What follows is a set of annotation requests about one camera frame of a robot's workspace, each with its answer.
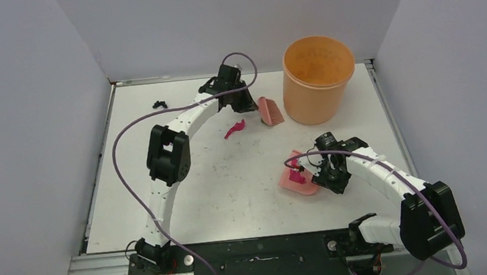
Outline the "pink plastic hand brush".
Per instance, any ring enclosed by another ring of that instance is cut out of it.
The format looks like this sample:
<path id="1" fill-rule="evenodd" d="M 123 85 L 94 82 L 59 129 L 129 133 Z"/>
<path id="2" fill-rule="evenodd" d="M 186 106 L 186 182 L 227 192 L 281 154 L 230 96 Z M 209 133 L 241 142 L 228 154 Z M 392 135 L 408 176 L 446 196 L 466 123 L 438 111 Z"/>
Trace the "pink plastic hand brush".
<path id="1" fill-rule="evenodd" d="M 274 127 L 284 122 L 283 114 L 272 99 L 260 97 L 257 102 L 260 119 L 265 125 Z"/>

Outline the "pink plastic dustpan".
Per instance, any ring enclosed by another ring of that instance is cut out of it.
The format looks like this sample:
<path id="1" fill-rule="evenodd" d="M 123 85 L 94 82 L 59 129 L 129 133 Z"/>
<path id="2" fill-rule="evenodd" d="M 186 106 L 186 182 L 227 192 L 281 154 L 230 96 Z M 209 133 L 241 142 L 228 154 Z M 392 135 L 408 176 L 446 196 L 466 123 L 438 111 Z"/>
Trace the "pink plastic dustpan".
<path id="1" fill-rule="evenodd" d="M 279 178 L 278 186 L 295 193 L 300 193 L 301 195 L 311 196 L 316 194 L 320 189 L 320 186 L 313 182 L 313 176 L 314 174 L 307 169 L 301 172 L 285 167 Z"/>

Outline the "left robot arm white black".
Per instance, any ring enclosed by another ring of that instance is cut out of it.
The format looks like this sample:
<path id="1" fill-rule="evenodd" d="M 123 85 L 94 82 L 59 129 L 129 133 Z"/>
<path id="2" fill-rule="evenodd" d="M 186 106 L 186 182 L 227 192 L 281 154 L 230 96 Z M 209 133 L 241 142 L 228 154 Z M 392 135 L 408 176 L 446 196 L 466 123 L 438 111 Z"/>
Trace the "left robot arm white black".
<path id="1" fill-rule="evenodd" d="M 156 124 L 150 132 L 146 167 L 152 181 L 151 199 L 145 203 L 137 193 L 131 196 L 148 214 L 142 237 L 135 251 L 155 274 L 173 266 L 169 236 L 171 214 L 178 187 L 191 169 L 190 140 L 220 110 L 230 106 L 235 113 L 258 110 L 248 86 L 236 66 L 221 64 L 216 76 L 198 90 L 192 103 L 176 109 L 178 116 L 166 125 Z"/>

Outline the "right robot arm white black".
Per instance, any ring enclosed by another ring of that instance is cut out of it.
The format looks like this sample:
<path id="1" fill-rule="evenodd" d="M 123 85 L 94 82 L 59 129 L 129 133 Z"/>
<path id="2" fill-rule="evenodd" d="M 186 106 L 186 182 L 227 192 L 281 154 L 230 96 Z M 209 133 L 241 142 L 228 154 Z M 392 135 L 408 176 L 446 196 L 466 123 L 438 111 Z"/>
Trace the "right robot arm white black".
<path id="1" fill-rule="evenodd" d="M 395 208 L 397 217 L 368 213 L 349 224 L 350 248 L 364 254 L 378 244 L 403 246 L 418 260 L 426 260 L 449 245 L 459 246 L 465 228 L 450 187 L 407 174 L 377 154 L 357 137 L 336 140 L 324 133 L 315 140 L 321 153 L 312 182 L 342 194 L 352 177 L 379 191 Z"/>

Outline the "black paper scrap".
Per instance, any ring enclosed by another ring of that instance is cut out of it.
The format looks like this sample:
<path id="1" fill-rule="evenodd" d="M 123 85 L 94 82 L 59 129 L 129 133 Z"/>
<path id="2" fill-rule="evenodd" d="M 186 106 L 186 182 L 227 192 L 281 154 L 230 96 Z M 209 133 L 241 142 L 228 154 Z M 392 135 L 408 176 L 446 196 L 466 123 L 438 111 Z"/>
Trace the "black paper scrap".
<path id="1" fill-rule="evenodd" d="M 157 109 L 157 108 L 163 108 L 163 109 L 167 109 L 168 108 L 168 104 L 167 102 L 165 101 L 156 101 L 153 106 L 152 106 L 153 109 Z"/>

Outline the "magenta paper scrap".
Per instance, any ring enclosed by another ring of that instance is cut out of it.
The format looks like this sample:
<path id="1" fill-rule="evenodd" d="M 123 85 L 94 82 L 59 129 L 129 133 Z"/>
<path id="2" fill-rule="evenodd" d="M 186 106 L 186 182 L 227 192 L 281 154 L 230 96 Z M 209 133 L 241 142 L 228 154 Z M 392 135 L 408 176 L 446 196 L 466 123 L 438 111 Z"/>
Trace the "magenta paper scrap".
<path id="1" fill-rule="evenodd" d="M 229 130 L 227 130 L 226 134 L 224 135 L 224 139 L 227 140 L 228 138 L 231 137 L 236 132 L 243 131 L 246 128 L 246 121 L 245 119 L 242 119 L 241 121 L 233 124 L 232 127 L 230 127 Z"/>
<path id="2" fill-rule="evenodd" d="M 304 168 L 299 165 L 298 160 L 293 160 L 289 164 L 290 172 L 288 179 L 297 184 L 305 184 L 306 178 L 304 176 Z"/>

